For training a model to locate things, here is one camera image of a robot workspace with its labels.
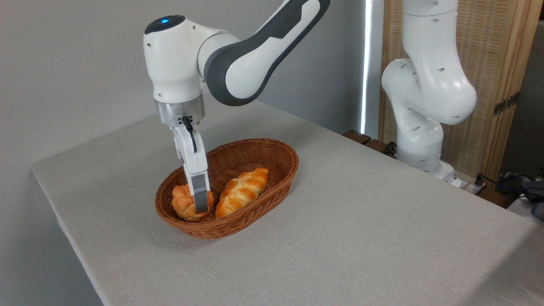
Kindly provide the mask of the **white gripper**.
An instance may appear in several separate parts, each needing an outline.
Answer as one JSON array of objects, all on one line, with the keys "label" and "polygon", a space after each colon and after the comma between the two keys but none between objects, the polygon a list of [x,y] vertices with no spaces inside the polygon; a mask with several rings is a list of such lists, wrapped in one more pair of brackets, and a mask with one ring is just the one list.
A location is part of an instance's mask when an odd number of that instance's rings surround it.
[{"label": "white gripper", "polygon": [[196,213],[208,211],[209,178],[207,173],[207,158],[204,144],[198,124],[192,125],[192,131],[187,127],[171,127],[174,134],[176,152],[179,159],[183,159],[183,168],[186,174],[191,176],[190,186],[193,191],[193,199]]}]

